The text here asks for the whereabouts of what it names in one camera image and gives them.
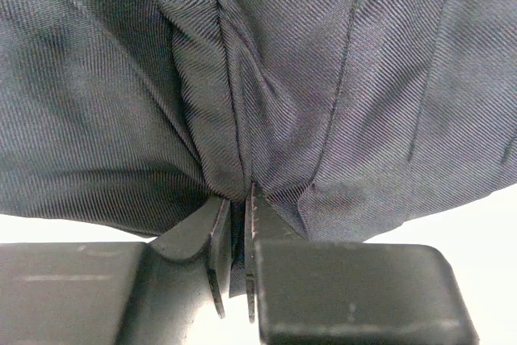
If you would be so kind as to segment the black pleated skirt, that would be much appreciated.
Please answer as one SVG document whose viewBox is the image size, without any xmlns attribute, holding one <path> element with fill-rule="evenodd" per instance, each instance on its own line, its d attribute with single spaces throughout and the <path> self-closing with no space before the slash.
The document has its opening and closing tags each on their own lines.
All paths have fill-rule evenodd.
<svg viewBox="0 0 517 345">
<path fill-rule="evenodd" d="M 1 0 L 1 211 L 136 234 L 261 187 L 364 240 L 516 181 L 516 0 Z"/>
</svg>

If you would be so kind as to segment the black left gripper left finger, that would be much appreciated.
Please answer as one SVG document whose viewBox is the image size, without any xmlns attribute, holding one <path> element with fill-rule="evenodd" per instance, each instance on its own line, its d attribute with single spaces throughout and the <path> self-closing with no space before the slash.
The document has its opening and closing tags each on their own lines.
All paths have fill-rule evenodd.
<svg viewBox="0 0 517 345">
<path fill-rule="evenodd" d="M 152 242 L 1 247 L 4 344 L 193 344 L 225 316 L 231 206 L 212 197 Z"/>
</svg>

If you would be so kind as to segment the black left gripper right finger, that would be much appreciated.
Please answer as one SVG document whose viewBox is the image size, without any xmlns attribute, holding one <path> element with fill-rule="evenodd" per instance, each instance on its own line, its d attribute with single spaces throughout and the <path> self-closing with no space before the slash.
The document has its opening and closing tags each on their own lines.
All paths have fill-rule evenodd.
<svg viewBox="0 0 517 345">
<path fill-rule="evenodd" d="M 252 187 L 246 297 L 263 344 L 479 341 L 450 263 L 434 247 L 301 237 Z"/>
</svg>

